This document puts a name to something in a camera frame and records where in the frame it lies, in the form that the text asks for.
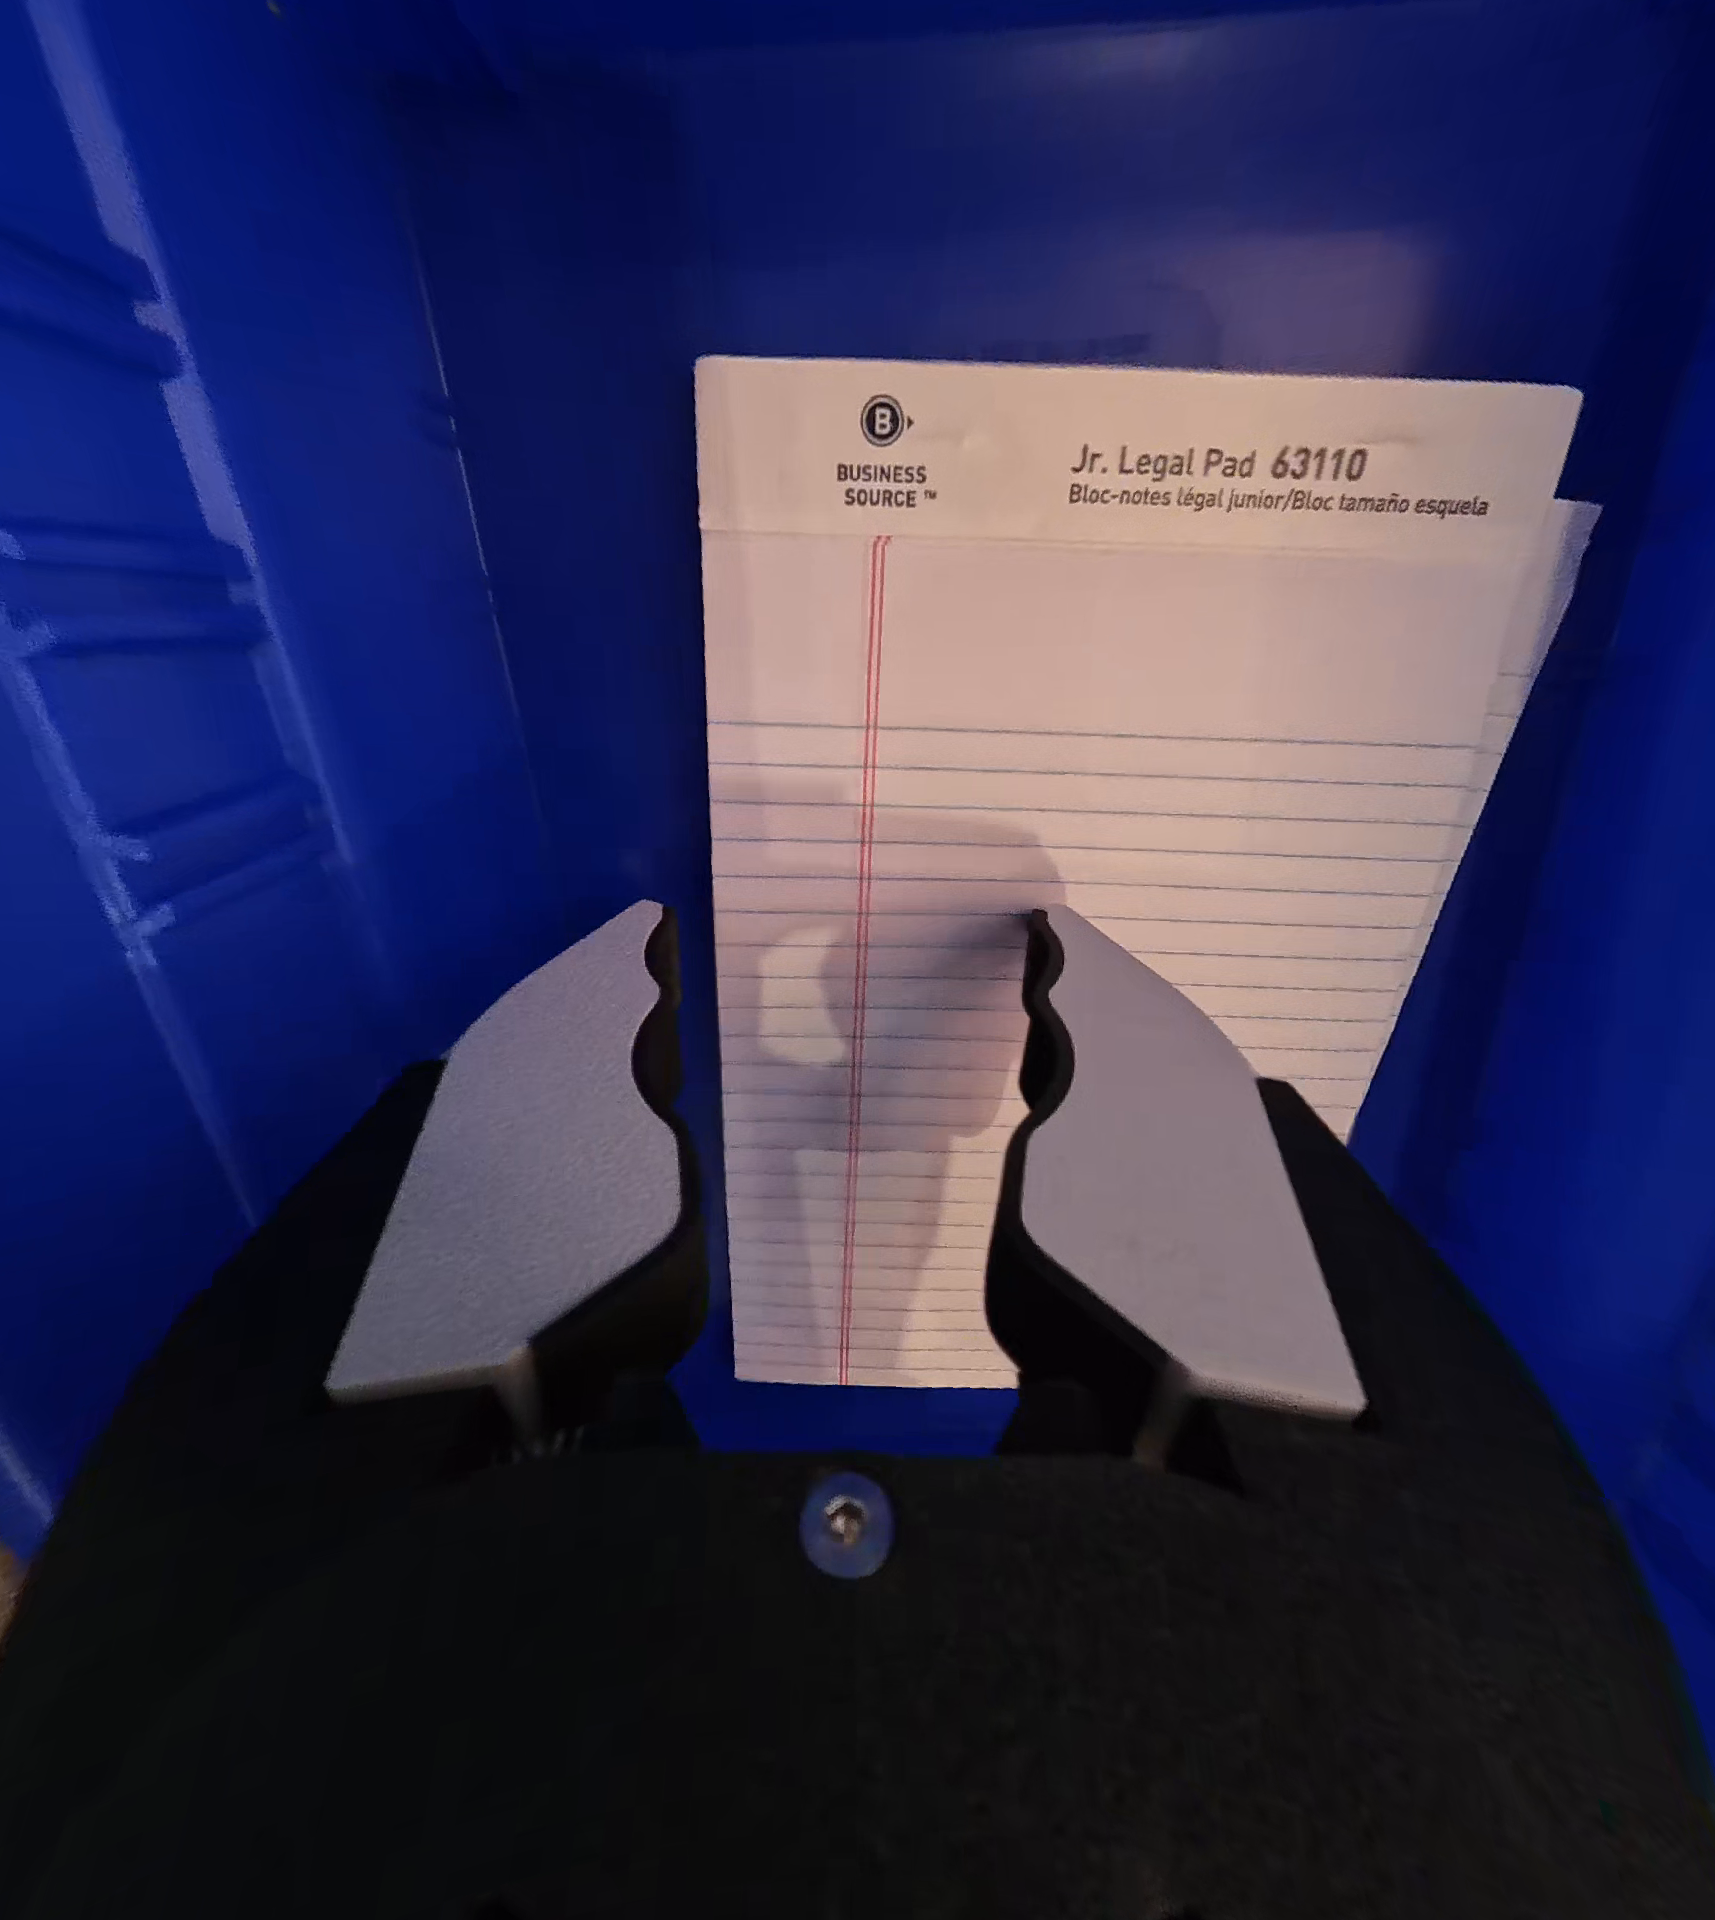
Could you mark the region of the handwritten lined paper sheet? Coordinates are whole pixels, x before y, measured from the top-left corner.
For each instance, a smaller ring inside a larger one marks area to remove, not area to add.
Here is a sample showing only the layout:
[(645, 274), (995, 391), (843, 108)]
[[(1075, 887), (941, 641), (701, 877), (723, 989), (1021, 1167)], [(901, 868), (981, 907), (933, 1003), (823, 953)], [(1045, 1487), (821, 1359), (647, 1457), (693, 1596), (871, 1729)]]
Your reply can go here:
[(1579, 582), (1601, 506), (1553, 498), (1523, 570), (1521, 585), (1497, 652), (1491, 692), (1459, 824), (1475, 827), (1495, 773), (1531, 695), (1541, 664), (1563, 623)]

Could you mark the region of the blue plastic bin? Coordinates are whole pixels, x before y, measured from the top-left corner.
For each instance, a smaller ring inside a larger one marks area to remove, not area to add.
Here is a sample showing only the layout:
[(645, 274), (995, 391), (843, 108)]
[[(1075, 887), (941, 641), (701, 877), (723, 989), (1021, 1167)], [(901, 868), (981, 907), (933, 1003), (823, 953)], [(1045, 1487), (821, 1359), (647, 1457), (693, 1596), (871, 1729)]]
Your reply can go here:
[[(715, 353), (1581, 390), (1351, 1423), (735, 1375)], [(637, 900), (701, 1332), (335, 1403)], [(0, 3), (0, 1531), (0, 1916), (1715, 1916), (1715, 3)]]

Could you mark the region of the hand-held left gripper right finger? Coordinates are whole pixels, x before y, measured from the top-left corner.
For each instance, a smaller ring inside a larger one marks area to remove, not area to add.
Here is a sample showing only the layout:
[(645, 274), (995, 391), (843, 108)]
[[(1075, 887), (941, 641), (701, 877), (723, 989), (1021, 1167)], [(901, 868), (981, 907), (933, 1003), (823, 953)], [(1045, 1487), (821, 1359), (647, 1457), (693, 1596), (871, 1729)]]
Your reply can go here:
[(1067, 907), (1027, 918), (1027, 1031), (985, 1321), (1015, 1370), (1003, 1457), (1217, 1459), (1217, 1408), (1367, 1408), (1245, 1056)]

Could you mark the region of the white lined legal notepad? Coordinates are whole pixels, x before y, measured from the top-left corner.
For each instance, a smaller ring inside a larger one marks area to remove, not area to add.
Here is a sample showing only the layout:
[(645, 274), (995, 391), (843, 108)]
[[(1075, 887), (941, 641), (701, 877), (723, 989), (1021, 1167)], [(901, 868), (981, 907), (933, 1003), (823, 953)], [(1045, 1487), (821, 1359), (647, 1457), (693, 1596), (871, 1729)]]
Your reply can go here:
[(1025, 918), (1343, 1135), (1555, 615), (1565, 384), (693, 369), (731, 1361), (1013, 1382)]

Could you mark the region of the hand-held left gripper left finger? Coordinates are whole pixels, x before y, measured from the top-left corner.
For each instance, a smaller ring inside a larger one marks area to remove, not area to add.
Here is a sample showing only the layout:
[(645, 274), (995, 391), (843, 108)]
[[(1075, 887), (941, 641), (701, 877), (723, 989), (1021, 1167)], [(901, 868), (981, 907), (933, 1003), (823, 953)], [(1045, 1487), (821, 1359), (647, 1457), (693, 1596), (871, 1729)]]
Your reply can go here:
[(667, 1383), (709, 1307), (677, 1008), (677, 915), (637, 900), (459, 1035), (325, 1371), (335, 1403), (483, 1388), (543, 1448)]

